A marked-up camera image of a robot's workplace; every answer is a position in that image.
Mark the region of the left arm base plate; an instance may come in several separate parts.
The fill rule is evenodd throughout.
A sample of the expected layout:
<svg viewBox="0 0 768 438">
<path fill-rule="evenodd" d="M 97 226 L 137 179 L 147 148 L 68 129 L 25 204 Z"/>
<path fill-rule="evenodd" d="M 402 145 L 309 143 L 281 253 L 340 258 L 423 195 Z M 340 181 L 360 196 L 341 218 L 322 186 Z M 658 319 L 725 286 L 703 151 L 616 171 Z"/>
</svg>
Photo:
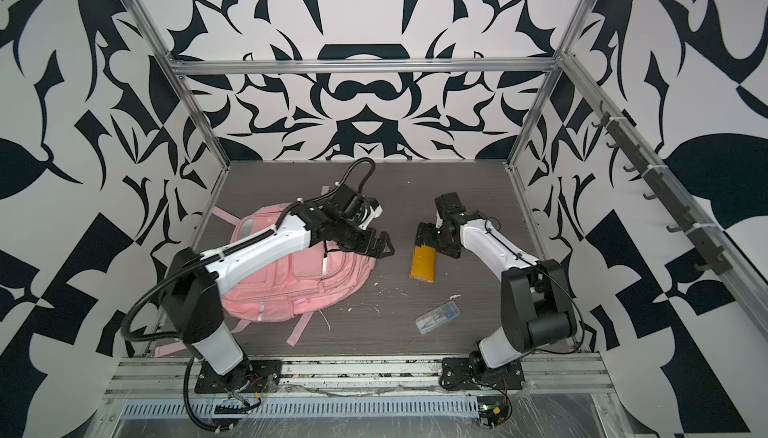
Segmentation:
<svg viewBox="0 0 768 438">
<path fill-rule="evenodd" d="M 280 383 L 283 362 L 278 359 L 251 359 L 246 365 L 238 364 L 224 375 L 217 374 L 212 366 L 203 362 L 198 372 L 194 391 L 197 394 L 216 394 L 225 391 L 261 393 Z"/>
</svg>

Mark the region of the pink student backpack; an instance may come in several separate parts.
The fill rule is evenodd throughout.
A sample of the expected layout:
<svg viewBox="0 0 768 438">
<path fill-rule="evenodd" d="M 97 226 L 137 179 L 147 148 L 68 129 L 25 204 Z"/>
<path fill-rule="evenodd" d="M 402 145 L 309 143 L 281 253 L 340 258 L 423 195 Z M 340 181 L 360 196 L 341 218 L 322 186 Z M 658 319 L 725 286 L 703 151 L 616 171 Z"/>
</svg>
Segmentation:
<svg viewBox="0 0 768 438">
<path fill-rule="evenodd" d="M 326 241 L 284 256 L 251 274 L 223 296 L 223 309 L 239 320 L 234 333 L 251 323 L 299 318 L 287 339 L 295 345 L 312 314 L 359 290 L 376 259 L 343 251 Z"/>
</svg>

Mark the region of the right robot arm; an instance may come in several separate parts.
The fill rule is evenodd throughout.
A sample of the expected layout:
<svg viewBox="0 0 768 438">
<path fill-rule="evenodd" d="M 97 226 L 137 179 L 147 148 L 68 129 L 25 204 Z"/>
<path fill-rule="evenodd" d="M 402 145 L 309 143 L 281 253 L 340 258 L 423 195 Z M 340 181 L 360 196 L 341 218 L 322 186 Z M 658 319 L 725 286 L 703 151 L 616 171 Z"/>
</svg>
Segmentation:
<svg viewBox="0 0 768 438">
<path fill-rule="evenodd" d="M 558 261 L 525 252 L 455 192 L 438 196 L 435 205 L 436 222 L 418 225 L 410 277 L 431 282 L 437 255 L 458 259 L 469 251 L 500 282 L 500 327 L 470 356 L 477 369 L 500 368 L 576 334 L 579 315 Z"/>
</svg>

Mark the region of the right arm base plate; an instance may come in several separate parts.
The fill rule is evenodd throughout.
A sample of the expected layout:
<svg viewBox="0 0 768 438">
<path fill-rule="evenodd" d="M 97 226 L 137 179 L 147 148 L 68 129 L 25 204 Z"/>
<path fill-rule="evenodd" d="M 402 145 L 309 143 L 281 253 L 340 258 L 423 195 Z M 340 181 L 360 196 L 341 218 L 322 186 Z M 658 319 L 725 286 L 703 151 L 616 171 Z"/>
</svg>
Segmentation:
<svg viewBox="0 0 768 438">
<path fill-rule="evenodd" d="M 526 378 L 519 362 L 487 369 L 471 357 L 445 357 L 441 361 L 438 385 L 448 391 L 500 389 L 519 391 Z"/>
</svg>

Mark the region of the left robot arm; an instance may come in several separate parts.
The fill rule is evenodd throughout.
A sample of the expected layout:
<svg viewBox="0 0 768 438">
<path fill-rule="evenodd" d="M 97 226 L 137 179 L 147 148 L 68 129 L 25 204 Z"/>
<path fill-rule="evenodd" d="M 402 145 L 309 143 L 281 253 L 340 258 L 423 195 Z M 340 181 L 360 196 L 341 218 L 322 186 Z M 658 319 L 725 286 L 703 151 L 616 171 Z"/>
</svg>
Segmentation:
<svg viewBox="0 0 768 438">
<path fill-rule="evenodd" d="M 180 341 L 221 377 L 243 371 L 246 353 L 224 317 L 307 321 L 354 294 L 377 259 L 394 252 L 389 235 L 371 226 L 382 212 L 375 198 L 338 185 L 312 200 L 258 209 L 226 246 L 180 253 L 180 276 L 161 292 Z"/>
</svg>

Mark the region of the small yellow notebook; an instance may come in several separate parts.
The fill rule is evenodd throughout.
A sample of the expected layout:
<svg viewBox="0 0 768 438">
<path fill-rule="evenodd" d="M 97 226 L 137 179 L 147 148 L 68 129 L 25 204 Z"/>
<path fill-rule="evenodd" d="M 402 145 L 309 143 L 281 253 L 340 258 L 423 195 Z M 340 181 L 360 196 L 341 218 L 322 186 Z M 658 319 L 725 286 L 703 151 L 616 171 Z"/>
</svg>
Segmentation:
<svg viewBox="0 0 768 438">
<path fill-rule="evenodd" d="M 435 279 L 436 250 L 427 245 L 416 245 L 413 249 L 409 276 L 411 279 L 433 283 Z"/>
</svg>

